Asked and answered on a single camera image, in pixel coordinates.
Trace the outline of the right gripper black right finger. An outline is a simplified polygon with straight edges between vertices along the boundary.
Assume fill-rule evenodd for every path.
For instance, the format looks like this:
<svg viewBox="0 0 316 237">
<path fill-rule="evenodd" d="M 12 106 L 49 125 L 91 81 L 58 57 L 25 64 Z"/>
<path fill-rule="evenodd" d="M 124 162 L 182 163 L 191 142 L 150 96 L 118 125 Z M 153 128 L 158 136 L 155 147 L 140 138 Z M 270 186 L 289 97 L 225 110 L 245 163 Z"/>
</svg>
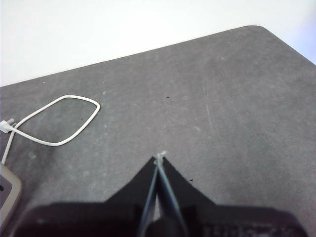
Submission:
<svg viewBox="0 0 316 237">
<path fill-rule="evenodd" d="M 187 181 L 165 157 L 160 161 L 189 236 L 308 236 L 292 213 L 270 207 L 216 204 Z"/>
</svg>

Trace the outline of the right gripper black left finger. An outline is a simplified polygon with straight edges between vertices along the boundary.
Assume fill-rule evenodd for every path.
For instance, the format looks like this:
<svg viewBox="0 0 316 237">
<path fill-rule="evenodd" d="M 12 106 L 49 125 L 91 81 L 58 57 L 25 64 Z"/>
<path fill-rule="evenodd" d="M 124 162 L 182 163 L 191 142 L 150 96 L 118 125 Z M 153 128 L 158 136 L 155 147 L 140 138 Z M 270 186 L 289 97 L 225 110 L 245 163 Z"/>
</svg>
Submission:
<svg viewBox="0 0 316 237">
<path fill-rule="evenodd" d="M 150 158 L 103 202 L 56 202 L 29 210 L 16 237 L 134 237 L 146 207 L 156 165 Z"/>
</svg>

